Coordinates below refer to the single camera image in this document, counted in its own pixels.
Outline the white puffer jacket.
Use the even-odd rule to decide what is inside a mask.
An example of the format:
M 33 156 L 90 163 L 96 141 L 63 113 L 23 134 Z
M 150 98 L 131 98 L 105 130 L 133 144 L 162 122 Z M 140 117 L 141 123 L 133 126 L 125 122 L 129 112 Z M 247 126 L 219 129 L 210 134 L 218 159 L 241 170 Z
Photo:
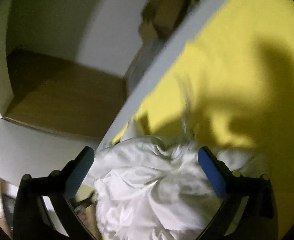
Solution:
M 136 137 L 95 154 L 84 182 L 97 194 L 104 239 L 195 239 L 218 211 L 193 140 Z

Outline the yellow table cloth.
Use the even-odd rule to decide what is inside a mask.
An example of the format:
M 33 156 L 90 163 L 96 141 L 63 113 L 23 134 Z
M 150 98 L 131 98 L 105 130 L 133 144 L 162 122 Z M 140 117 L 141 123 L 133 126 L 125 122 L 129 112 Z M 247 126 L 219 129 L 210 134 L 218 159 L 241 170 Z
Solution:
M 177 79 L 200 142 L 265 156 L 279 235 L 294 239 L 294 0 L 223 2 L 131 117 L 148 134 L 178 132 Z

